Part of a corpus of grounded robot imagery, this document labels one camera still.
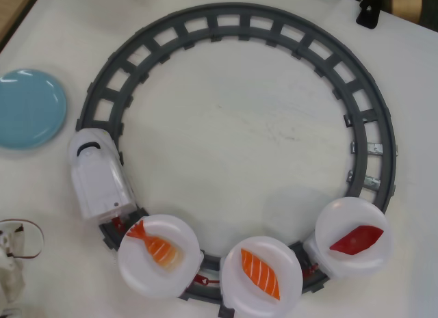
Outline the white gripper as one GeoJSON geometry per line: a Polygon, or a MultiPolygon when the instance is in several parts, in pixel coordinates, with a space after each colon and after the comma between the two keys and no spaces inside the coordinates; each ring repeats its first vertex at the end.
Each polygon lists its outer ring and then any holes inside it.
{"type": "Polygon", "coordinates": [[[1,289],[7,303],[16,301],[23,289],[23,264],[13,259],[24,258],[25,231],[22,224],[1,225],[1,262],[10,262],[1,267],[1,289]]]}

